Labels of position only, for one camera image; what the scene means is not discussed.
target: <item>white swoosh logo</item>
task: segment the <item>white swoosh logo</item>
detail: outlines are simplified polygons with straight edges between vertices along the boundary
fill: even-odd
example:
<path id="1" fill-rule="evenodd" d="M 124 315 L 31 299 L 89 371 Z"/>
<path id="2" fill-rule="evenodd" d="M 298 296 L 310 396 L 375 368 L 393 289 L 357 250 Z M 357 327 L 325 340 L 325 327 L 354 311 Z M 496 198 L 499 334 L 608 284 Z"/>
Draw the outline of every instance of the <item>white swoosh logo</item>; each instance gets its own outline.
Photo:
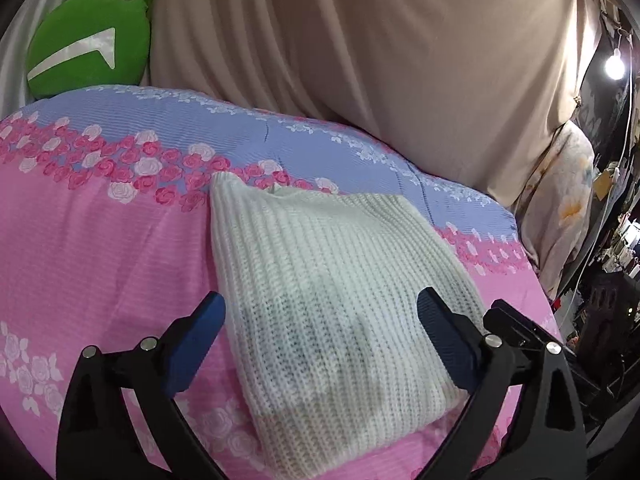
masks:
<path id="1" fill-rule="evenodd" d="M 49 70 L 49 68 L 59 65 L 63 61 L 68 61 L 69 59 L 82 56 L 82 54 L 86 54 L 87 52 L 93 52 L 94 50 L 100 52 L 100 55 L 107 65 L 109 65 L 109 68 L 113 70 L 116 68 L 115 47 L 116 29 L 113 27 L 106 28 L 86 38 L 82 38 L 82 40 L 74 41 L 65 48 L 61 48 L 59 51 L 51 54 L 51 56 L 29 70 L 27 81 Z"/>

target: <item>pink bedsheet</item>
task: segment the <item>pink bedsheet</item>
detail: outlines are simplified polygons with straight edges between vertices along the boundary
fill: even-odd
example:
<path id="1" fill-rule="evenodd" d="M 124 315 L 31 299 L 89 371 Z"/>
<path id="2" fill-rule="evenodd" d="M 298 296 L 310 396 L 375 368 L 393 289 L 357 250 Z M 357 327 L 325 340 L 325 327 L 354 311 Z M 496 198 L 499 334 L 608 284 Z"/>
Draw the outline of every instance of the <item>pink bedsheet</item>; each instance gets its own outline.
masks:
<path id="1" fill-rule="evenodd" d="M 31 140 L 47 127 L 56 133 L 60 126 L 32 128 Z M 127 200 L 129 187 L 114 186 L 118 181 L 113 174 L 100 174 L 97 165 L 85 173 L 60 172 L 60 166 L 47 173 L 48 160 L 37 158 L 52 137 L 42 136 L 32 157 L 20 152 L 27 144 L 21 138 L 10 140 L 12 150 L 0 151 L 0 405 L 27 448 L 54 475 L 63 396 L 82 348 L 97 344 L 103 352 L 118 351 L 144 336 L 160 335 L 172 320 L 191 313 L 207 291 L 216 290 L 216 281 L 208 198 L 192 194 L 191 202 L 167 207 L 157 192 L 144 192 L 138 182 L 135 200 Z M 27 158 L 34 158 L 33 167 L 25 163 Z M 223 164 L 212 169 L 220 170 L 234 168 Z M 546 329 L 556 330 L 544 293 L 526 264 L 510 266 L 507 273 L 498 266 L 480 270 L 472 257 L 515 251 L 520 259 L 524 252 L 519 243 L 464 234 L 453 224 L 438 230 L 456 246 L 487 306 L 503 298 Z M 135 398 L 131 392 L 126 397 L 143 449 L 150 460 L 162 464 Z M 515 399 L 516 392 L 510 392 L 480 463 L 495 457 Z M 177 403 L 229 478 L 271 478 L 224 330 Z M 441 444 L 458 413 L 454 410 L 424 430 L 320 478 L 410 480 Z"/>

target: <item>cushion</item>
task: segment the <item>cushion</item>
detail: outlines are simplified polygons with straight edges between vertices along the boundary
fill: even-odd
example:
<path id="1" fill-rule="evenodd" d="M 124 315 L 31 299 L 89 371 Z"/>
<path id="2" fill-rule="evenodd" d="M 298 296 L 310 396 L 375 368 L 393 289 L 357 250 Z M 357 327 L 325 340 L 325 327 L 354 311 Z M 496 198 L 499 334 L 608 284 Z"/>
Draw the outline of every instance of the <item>cushion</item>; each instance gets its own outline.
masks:
<path id="1" fill-rule="evenodd" d="M 40 24 L 27 81 L 43 98 L 98 84 L 137 84 L 149 53 L 148 0 L 67 0 Z"/>

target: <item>blue gripper pad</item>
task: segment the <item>blue gripper pad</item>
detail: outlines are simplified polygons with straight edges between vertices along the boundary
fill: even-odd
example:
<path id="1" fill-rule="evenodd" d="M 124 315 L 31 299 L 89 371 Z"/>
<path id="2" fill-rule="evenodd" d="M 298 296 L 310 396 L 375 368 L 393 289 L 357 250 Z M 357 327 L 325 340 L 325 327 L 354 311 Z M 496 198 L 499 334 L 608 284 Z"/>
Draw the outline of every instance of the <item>blue gripper pad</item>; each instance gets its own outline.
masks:
<path id="1" fill-rule="evenodd" d="M 169 398 L 190 386 L 224 325 L 225 312 L 225 299 L 216 292 L 210 292 L 193 314 L 174 321 L 177 325 L 176 332 L 181 332 L 182 328 L 178 323 L 184 324 L 185 331 L 166 360 L 164 392 Z"/>
<path id="2" fill-rule="evenodd" d="M 481 381 L 481 334 L 469 318 L 450 311 L 431 287 L 418 294 L 417 310 L 418 319 L 454 384 L 473 393 Z"/>

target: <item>folded sweater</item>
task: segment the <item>folded sweater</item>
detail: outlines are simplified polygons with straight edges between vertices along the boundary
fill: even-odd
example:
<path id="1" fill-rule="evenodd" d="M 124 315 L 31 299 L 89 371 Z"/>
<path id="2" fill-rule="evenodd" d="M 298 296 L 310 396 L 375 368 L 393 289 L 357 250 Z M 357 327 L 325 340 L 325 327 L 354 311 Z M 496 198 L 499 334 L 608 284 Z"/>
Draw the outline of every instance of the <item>folded sweater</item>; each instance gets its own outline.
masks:
<path id="1" fill-rule="evenodd" d="M 482 328 L 450 246 L 402 196 L 213 177 L 212 244 L 239 379 L 265 459 L 312 478 L 463 399 L 417 318 L 432 286 Z"/>

